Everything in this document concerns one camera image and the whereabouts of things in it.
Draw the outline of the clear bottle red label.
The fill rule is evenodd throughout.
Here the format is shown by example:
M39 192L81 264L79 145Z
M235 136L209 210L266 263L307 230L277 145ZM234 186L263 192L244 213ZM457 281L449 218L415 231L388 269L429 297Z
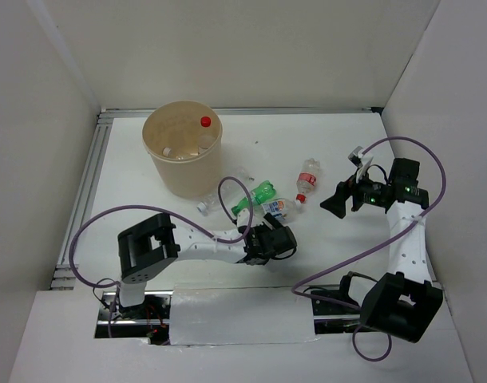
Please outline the clear bottle red label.
M203 116L200 118L200 126L204 129L202 133L198 136L197 145L198 153L202 154L209 150L209 148L216 141L216 138L208 131L212 125L212 120L209 116Z

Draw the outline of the clear bottle blue white cap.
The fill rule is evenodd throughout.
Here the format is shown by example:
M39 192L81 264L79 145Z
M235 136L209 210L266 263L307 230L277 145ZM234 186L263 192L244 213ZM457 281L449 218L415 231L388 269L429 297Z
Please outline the clear bottle blue white cap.
M198 156L198 152L191 152L184 148L165 147L162 156L170 160L190 160Z

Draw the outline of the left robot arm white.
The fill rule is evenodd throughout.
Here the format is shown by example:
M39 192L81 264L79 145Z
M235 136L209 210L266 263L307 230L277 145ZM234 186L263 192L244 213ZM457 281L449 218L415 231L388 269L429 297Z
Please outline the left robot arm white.
M210 260L264 266L289 259L297 250L292 230L274 216L245 231L241 225L209 239L197 229L176 227L160 213L117 236L121 282L117 310L127 318L145 311L145 287L175 261Z

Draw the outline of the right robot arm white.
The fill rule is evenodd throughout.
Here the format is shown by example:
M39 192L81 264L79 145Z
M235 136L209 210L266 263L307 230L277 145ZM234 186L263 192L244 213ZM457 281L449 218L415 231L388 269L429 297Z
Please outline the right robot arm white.
M342 219L346 202L352 211L369 204L384 209L390 228L387 272L366 293L346 286L336 294L340 310L353 313L361 307L361 323L372 330L418 342L441 307L443 293L433 286L426 257L426 218L429 194L418 186L420 164L394 160L386 181L373 181L368 174L372 156L354 158L357 171L340 182L322 209Z

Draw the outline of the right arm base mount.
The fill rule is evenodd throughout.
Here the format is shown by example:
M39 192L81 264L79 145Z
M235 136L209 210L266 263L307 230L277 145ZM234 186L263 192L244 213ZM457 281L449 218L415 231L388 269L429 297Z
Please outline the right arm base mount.
M315 334L351 333L359 324L359 310L364 296L377 280L368 275L350 271L343 275L339 285L309 286L304 292L329 298L331 301L311 300Z

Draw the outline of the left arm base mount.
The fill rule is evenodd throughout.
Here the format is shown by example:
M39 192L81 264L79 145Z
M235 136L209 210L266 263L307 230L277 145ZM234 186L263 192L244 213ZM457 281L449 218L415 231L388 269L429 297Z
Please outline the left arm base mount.
M114 292L104 292L94 330L96 339L142 339L150 345L169 345L170 311L172 294L146 292L142 305L133 309L120 308L119 301L110 312Z

